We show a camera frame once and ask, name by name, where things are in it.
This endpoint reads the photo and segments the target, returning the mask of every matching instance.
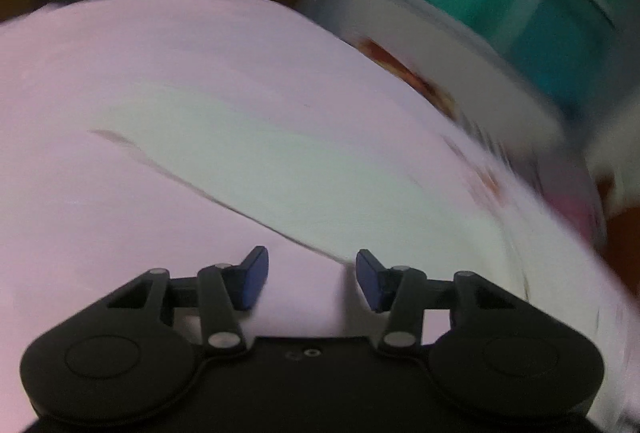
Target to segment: screw hole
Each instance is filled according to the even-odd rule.
[[[307,357],[320,357],[322,355],[322,352],[317,348],[306,349],[304,353]]]
[[[295,352],[293,350],[289,350],[289,352],[286,352],[284,356],[286,359],[289,359],[290,361],[299,361],[300,359],[302,359],[302,353]]]

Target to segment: white wall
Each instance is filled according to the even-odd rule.
[[[614,206],[640,199],[640,90],[599,128],[586,157],[594,177],[615,175]]]

